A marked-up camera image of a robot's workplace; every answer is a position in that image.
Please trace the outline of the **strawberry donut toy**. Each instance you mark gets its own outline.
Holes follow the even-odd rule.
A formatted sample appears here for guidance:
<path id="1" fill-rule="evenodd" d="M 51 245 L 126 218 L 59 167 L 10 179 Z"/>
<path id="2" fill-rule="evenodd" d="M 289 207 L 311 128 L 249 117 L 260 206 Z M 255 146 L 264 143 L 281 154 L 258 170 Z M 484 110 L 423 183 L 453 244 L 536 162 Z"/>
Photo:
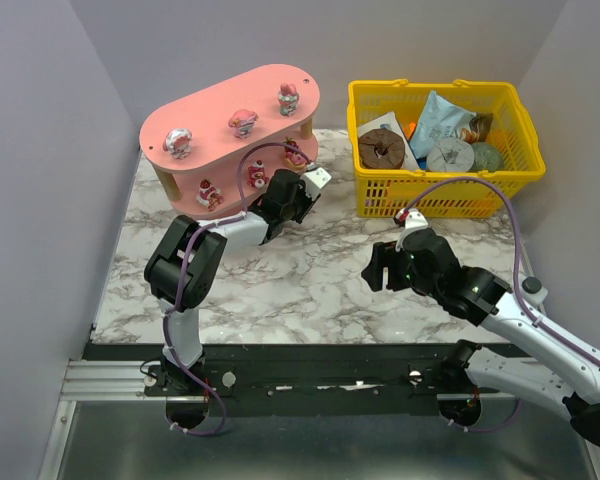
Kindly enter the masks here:
<path id="1" fill-rule="evenodd" d="M 292 170 L 301 170 L 306 167 L 307 161 L 300 153 L 298 143 L 292 137 L 286 137 L 284 142 L 284 158 Z"/>

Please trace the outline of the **pink white hooded toy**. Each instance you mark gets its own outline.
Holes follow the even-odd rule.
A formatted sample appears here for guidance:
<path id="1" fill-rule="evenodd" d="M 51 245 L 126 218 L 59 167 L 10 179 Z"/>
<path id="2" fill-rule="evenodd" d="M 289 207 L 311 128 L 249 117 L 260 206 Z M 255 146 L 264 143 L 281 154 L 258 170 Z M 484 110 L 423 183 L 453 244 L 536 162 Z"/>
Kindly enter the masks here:
<path id="1" fill-rule="evenodd" d="M 162 148 L 174 159 L 185 159 L 191 151 L 192 132 L 186 128 L 172 129 L 165 137 Z"/>

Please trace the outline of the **pink strawberry bear toy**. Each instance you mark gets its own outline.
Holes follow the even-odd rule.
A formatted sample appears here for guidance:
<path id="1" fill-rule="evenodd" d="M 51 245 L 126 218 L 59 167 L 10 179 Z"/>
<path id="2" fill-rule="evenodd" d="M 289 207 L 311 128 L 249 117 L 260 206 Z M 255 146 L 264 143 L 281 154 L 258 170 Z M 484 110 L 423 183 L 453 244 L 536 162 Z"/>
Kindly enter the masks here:
<path id="1" fill-rule="evenodd" d="M 248 167 L 248 184 L 255 189 L 262 189 L 267 186 L 269 177 L 266 174 L 264 162 L 255 160 Z"/>

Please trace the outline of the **red white bow toy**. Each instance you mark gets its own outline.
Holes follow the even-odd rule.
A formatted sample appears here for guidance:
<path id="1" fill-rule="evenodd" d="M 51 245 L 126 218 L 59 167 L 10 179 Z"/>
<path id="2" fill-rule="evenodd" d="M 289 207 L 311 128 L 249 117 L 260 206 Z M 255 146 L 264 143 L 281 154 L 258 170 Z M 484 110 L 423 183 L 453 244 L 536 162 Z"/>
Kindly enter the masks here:
<path id="1" fill-rule="evenodd" d="M 221 191 L 217 189 L 209 179 L 203 179 L 200 182 L 196 199 L 197 202 L 209 212 L 214 211 L 224 202 Z"/>

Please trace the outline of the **pink wide-eared toy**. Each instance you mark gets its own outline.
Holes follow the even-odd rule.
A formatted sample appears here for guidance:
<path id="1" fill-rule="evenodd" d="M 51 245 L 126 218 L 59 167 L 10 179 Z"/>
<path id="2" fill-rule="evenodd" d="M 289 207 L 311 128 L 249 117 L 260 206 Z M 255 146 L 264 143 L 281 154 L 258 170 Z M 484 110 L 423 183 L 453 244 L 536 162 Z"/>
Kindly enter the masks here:
<path id="1" fill-rule="evenodd" d="M 238 139 L 248 137 L 259 119 L 258 114 L 249 109 L 239 109 L 228 120 L 228 127 L 233 130 L 233 135 Z"/>

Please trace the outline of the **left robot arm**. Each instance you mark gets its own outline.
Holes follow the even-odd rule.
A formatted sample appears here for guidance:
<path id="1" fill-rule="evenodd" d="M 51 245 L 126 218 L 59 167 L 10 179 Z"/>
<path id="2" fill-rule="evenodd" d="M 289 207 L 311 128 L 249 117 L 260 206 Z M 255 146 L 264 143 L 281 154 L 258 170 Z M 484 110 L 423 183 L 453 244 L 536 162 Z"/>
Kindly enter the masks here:
<path id="1" fill-rule="evenodd" d="M 199 307 L 223 256 L 272 241 L 289 222 L 302 223 L 330 180 L 322 168 L 302 175 L 279 169 L 245 211 L 200 222 L 180 215 L 171 223 L 144 270 L 165 315 L 160 364 L 144 373 L 146 395 L 210 395 L 208 386 L 193 379 L 211 379 L 204 365 Z"/>

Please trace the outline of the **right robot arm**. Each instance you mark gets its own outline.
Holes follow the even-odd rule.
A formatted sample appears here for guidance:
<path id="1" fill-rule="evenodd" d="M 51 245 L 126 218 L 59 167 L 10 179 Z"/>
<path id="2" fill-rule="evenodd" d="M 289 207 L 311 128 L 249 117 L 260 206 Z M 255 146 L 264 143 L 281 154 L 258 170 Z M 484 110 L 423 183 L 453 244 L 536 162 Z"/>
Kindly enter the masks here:
<path id="1" fill-rule="evenodd" d="M 460 367 L 475 386 L 550 410 L 600 447 L 600 349 L 518 300 L 506 281 L 483 268 L 461 265 L 433 229 L 408 229 L 394 242 L 374 244 L 361 277 L 374 292 L 410 289 L 430 297 L 449 315 L 519 347 L 533 363 L 475 346 Z"/>

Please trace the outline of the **pink flower-ring bunny toy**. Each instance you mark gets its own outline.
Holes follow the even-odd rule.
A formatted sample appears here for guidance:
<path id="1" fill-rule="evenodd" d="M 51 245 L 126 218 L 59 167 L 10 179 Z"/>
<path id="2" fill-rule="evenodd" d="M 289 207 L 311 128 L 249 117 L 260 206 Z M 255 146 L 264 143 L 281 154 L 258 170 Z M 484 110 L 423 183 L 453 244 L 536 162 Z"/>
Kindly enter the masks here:
<path id="1" fill-rule="evenodd" d="M 282 116 L 293 116 L 299 103 L 299 93 L 293 83 L 281 83 L 278 91 L 279 111 Z"/>

